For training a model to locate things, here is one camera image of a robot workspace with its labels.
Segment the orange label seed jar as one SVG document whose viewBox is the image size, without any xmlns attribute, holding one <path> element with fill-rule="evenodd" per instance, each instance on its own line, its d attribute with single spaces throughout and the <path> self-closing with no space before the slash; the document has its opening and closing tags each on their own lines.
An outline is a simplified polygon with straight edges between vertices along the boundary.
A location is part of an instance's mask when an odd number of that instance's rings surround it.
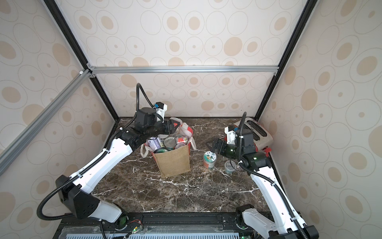
<svg viewBox="0 0 382 239">
<path fill-rule="evenodd" d="M 216 160 L 217 160 L 217 156 L 214 152 L 211 152 L 211 151 L 205 152 L 203 157 L 203 163 L 207 169 L 209 170 L 214 169 Z"/>
</svg>

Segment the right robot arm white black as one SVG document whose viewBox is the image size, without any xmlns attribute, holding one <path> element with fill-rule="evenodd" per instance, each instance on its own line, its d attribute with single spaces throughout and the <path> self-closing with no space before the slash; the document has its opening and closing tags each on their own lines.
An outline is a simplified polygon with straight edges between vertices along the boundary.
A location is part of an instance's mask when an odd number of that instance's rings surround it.
<svg viewBox="0 0 382 239">
<path fill-rule="evenodd" d="M 253 133 L 244 127 L 247 114 L 243 113 L 238 125 L 225 129 L 226 139 L 215 139 L 211 151 L 236 160 L 257 185 L 272 215 L 269 219 L 251 205 L 236 209 L 237 226 L 252 228 L 264 239 L 318 239 L 315 226 L 307 225 L 298 214 L 280 186 L 272 162 L 253 140 Z"/>
</svg>

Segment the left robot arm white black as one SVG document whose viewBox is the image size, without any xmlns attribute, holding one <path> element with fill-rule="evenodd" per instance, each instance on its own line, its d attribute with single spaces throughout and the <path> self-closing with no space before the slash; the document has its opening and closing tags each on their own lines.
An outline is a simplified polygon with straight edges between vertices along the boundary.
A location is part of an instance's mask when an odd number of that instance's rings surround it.
<svg viewBox="0 0 382 239">
<path fill-rule="evenodd" d="M 148 139 L 161 134 L 170 135 L 176 132 L 181 123 L 174 119 L 165 119 L 167 106 L 162 102 L 149 103 L 140 108 L 140 95 L 146 97 L 141 84 L 136 85 L 136 112 L 126 126 L 118 129 L 111 137 L 102 152 L 86 166 L 56 180 L 56 189 L 49 193 L 38 205 L 36 214 L 43 221 L 55 221 L 63 218 L 96 219 L 124 227 L 126 213 L 112 203 L 92 195 L 98 183 L 124 158 L 131 155 Z M 49 216 L 43 213 L 45 204 L 55 195 L 69 213 Z"/>
</svg>

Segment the burlap canvas bag red lining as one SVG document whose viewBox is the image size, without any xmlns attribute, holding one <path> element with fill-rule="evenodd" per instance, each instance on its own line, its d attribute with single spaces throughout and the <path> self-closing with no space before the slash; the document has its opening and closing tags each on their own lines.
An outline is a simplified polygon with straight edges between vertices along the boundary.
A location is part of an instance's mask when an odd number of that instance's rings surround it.
<svg viewBox="0 0 382 239">
<path fill-rule="evenodd" d="M 168 136 L 177 137 L 177 135 L 186 136 L 189 140 L 188 145 L 174 149 L 165 153 L 154 153 L 148 146 L 147 140 L 141 145 L 140 154 L 145 158 L 149 153 L 153 156 L 161 173 L 162 178 L 176 176 L 190 171 L 190 148 L 196 149 L 196 144 L 193 138 L 193 130 L 179 118 L 171 117 L 176 122 L 176 131 L 173 134 L 159 134 L 158 137 L 163 142 Z"/>
</svg>

